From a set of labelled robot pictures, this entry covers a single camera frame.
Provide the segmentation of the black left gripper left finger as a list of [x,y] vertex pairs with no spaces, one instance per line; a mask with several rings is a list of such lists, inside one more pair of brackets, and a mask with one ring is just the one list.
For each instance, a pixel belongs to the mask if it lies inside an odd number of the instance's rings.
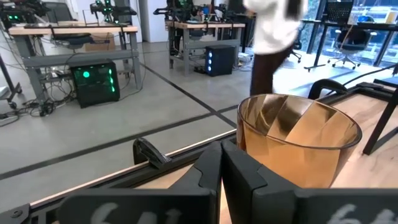
[[222,147],[211,143],[167,189],[88,189],[65,199],[60,224],[217,224]]

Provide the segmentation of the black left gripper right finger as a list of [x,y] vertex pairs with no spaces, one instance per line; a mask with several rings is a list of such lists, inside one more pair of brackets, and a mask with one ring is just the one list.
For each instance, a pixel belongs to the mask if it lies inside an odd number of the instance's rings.
[[222,141],[233,224],[398,224],[398,189],[303,189]]

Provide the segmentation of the amber translucent plastic cup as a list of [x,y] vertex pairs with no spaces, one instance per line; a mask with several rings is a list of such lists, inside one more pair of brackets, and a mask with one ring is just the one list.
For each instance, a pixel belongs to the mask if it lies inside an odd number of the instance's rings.
[[292,95],[254,95],[237,108],[237,144],[303,188],[329,188],[362,139],[344,112]]

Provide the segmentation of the black table clamp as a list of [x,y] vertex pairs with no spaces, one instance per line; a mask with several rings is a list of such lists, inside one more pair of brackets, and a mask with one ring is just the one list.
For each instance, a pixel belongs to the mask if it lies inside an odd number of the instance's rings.
[[137,138],[132,144],[132,153],[135,164],[148,162],[157,169],[170,163],[172,159],[161,153],[153,144],[144,138]]

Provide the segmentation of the computer tower with blue lights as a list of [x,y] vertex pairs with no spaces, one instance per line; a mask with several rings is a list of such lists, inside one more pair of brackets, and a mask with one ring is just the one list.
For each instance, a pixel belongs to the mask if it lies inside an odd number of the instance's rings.
[[205,48],[205,72],[211,77],[231,75],[235,48],[229,45],[214,45]]

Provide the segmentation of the computer tower with green lights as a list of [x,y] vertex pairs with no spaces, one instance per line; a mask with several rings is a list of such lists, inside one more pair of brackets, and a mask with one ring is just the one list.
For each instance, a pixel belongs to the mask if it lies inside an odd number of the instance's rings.
[[112,60],[70,62],[68,66],[80,108],[120,99],[118,73]]

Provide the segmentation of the person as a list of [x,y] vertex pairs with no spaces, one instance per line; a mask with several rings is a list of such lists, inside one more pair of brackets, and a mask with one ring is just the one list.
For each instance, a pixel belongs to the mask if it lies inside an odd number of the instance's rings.
[[293,48],[308,0],[243,0],[243,5],[256,17],[249,94],[273,93],[274,74]]

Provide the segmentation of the wooden workbench with grey legs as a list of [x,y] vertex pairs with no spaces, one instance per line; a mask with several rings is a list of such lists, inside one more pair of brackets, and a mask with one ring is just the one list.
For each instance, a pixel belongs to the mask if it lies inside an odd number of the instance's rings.
[[[179,60],[183,63],[184,75],[188,75],[190,71],[191,56],[189,55],[191,50],[204,49],[205,47],[216,46],[216,45],[230,45],[234,47],[234,66],[238,66],[238,54],[241,44],[241,33],[245,28],[243,23],[232,23],[232,22],[210,22],[210,23],[188,23],[188,22],[174,22],[166,21],[165,26],[168,29],[169,35],[169,68],[173,69],[174,61]],[[183,30],[183,41],[181,50],[182,56],[177,57],[171,55],[174,50],[174,40],[175,30]],[[200,41],[193,40],[190,37],[191,30],[208,30],[215,29],[220,31],[221,34],[224,33],[224,29],[229,29],[231,37],[227,40],[212,40],[212,41]]]
[[[122,46],[121,50],[115,51],[37,56],[34,53],[34,48],[30,39],[34,35],[104,34],[117,32],[122,35],[127,34],[129,36],[130,49]],[[142,77],[137,46],[137,33],[138,28],[135,26],[111,26],[107,24],[102,24],[100,26],[85,26],[77,21],[64,21],[62,26],[58,26],[56,24],[39,24],[37,28],[17,26],[9,29],[9,35],[15,40],[23,67],[26,69],[30,84],[35,93],[35,99],[39,105],[43,105],[49,98],[47,90],[44,88],[40,69],[66,65],[69,62],[96,60],[102,58],[111,60],[131,59],[133,62],[132,73],[134,74],[136,88],[140,91],[142,89]]]

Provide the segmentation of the brown cardboard box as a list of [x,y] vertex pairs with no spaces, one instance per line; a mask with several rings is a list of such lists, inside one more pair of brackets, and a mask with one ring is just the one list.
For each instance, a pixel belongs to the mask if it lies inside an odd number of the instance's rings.
[[84,44],[86,52],[111,51],[116,48],[112,33],[91,34]]

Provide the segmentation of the black office chair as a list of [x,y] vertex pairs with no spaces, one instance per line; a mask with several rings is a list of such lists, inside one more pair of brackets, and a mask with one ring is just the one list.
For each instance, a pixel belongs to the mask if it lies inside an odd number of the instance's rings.
[[[66,21],[75,21],[66,3],[46,2],[47,19],[50,23],[59,23]],[[66,48],[75,51],[82,48],[85,44],[89,44],[93,38],[91,34],[55,34],[52,35],[56,44],[64,45]]]
[[361,65],[361,62],[356,62],[351,59],[356,53],[364,51],[367,49],[371,39],[378,36],[377,32],[365,29],[335,29],[332,32],[332,37],[334,38],[334,49],[341,53],[340,58],[333,57],[327,60],[330,63],[332,60],[332,67],[336,67],[338,62],[342,62],[343,65],[346,62],[353,64],[352,69],[355,70],[356,67]]

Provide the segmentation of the black desk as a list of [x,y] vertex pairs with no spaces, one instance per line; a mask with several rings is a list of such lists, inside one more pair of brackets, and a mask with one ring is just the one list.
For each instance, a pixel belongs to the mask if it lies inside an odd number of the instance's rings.
[[[330,27],[339,27],[339,28],[347,28],[348,27],[348,28],[350,28],[350,25],[349,24],[338,24],[338,23],[328,22],[328,21],[324,21],[324,20],[320,20],[319,21],[319,20],[309,20],[309,19],[302,19],[302,22],[304,24],[314,24],[312,36],[310,38],[310,44],[309,44],[308,49],[307,49],[307,53],[308,54],[310,54],[312,52],[312,49],[313,49],[313,46],[314,46],[314,43],[315,43],[316,31],[318,30],[318,28],[320,26],[323,26],[323,32],[322,32],[322,35],[320,37],[320,42],[319,42],[319,45],[318,45],[318,48],[317,48],[315,61],[314,61],[312,66],[304,67],[304,69],[310,71],[311,69],[325,66],[325,64],[319,64],[318,62],[319,62],[320,56],[322,54],[322,50],[323,50],[323,46],[324,46],[324,43],[325,43],[326,34],[328,32],[328,29]],[[380,64],[380,61],[381,61],[383,55],[384,55],[385,50],[388,47],[388,44],[390,42],[390,38],[392,37],[392,34],[394,32],[398,32],[398,24],[360,23],[359,25],[354,24],[353,28],[355,28],[355,29],[364,29],[364,30],[369,29],[369,30],[378,30],[378,31],[388,31],[389,32],[387,37],[386,37],[386,40],[383,43],[382,50],[380,51],[380,53],[379,53],[379,55],[377,57],[377,60],[374,63],[374,66],[378,66]]]

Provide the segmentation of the black rolling stand leg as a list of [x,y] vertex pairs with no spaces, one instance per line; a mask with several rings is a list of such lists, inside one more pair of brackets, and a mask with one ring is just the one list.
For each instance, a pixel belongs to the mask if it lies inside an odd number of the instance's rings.
[[16,94],[22,93],[21,84],[20,83],[17,83],[16,85],[13,84],[11,77],[9,75],[9,72],[6,68],[6,65],[5,65],[4,60],[2,59],[1,55],[0,55],[0,70],[2,71],[2,74],[7,83],[7,86],[0,86],[0,101],[7,101],[9,107],[12,110],[16,110],[17,103],[15,101],[13,101],[13,99]]

